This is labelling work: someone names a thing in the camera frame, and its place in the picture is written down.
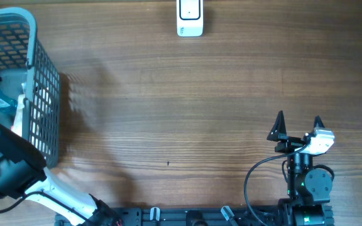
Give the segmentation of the grey plastic mesh basket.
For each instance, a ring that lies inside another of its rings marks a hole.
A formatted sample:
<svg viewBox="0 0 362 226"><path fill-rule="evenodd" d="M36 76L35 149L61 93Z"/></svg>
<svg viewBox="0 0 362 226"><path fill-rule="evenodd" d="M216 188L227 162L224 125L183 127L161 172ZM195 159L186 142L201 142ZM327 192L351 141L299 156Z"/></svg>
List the grey plastic mesh basket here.
<svg viewBox="0 0 362 226"><path fill-rule="evenodd" d="M38 40L34 16L23 8L0 9L0 71L27 71L23 137L58 163L60 75Z"/></svg>

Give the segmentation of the white barcode scanner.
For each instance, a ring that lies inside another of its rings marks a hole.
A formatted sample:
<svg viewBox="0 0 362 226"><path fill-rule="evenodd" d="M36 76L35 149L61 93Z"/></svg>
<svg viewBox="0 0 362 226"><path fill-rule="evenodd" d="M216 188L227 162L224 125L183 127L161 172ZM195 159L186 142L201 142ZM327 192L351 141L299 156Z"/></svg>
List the white barcode scanner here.
<svg viewBox="0 0 362 226"><path fill-rule="evenodd" d="M203 0L176 0L177 34L180 37L198 37L204 30Z"/></svg>

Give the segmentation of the blue mouthwash bottle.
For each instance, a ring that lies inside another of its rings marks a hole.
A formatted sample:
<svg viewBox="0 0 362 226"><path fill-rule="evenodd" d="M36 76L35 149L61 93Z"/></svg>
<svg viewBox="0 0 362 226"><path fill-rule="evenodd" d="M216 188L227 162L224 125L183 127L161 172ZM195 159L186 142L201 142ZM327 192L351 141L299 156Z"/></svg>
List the blue mouthwash bottle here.
<svg viewBox="0 0 362 226"><path fill-rule="evenodd" d="M18 107L18 93L10 89L0 89L0 120L14 119Z"/></svg>

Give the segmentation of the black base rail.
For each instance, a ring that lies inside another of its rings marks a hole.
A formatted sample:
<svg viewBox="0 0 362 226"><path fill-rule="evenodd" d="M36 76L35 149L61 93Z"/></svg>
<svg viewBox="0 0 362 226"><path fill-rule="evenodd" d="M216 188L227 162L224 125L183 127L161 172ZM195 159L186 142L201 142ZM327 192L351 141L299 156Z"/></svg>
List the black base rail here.
<svg viewBox="0 0 362 226"><path fill-rule="evenodd" d="M124 226L188 226L188 225L326 225L334 226L332 208L297 207L289 212L276 206L257 206L254 208L260 221L244 208L115 208Z"/></svg>

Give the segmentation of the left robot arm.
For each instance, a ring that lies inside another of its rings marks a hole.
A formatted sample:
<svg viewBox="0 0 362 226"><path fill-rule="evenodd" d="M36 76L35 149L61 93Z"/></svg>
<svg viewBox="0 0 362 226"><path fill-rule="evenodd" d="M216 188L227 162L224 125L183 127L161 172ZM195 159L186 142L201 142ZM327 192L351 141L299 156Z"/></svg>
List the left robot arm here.
<svg viewBox="0 0 362 226"><path fill-rule="evenodd" d="M119 215L88 193L72 188L48 168L30 142L0 124L0 198L37 202L71 225L121 225Z"/></svg>

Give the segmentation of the white box in basket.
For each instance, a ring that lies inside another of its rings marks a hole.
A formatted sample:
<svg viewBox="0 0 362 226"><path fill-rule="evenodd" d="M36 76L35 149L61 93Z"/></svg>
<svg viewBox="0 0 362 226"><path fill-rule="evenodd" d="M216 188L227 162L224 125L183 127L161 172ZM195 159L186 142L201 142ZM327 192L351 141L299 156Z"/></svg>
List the white box in basket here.
<svg viewBox="0 0 362 226"><path fill-rule="evenodd" d="M26 91L26 82L21 84L23 93L18 96L18 105L16 108L16 115L14 118L13 125L11 130L17 134L18 136L22 136L22 128L23 128L23 109L25 107L24 99L25 99L25 91Z"/></svg>

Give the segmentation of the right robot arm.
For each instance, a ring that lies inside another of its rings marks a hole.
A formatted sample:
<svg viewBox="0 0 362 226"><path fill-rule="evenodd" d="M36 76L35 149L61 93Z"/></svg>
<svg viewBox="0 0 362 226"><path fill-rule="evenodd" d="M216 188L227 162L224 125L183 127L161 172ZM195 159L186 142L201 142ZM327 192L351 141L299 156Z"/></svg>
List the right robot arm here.
<svg viewBox="0 0 362 226"><path fill-rule="evenodd" d="M313 164L314 157L325 154L334 144L334 133L317 116L311 132L302 138L288 136L280 111L267 139L277 143L275 152L288 155L283 164L288 198L278 201L275 213L266 218L267 222L270 225L334 225L332 208L327 205L331 200L334 172L326 165Z"/></svg>

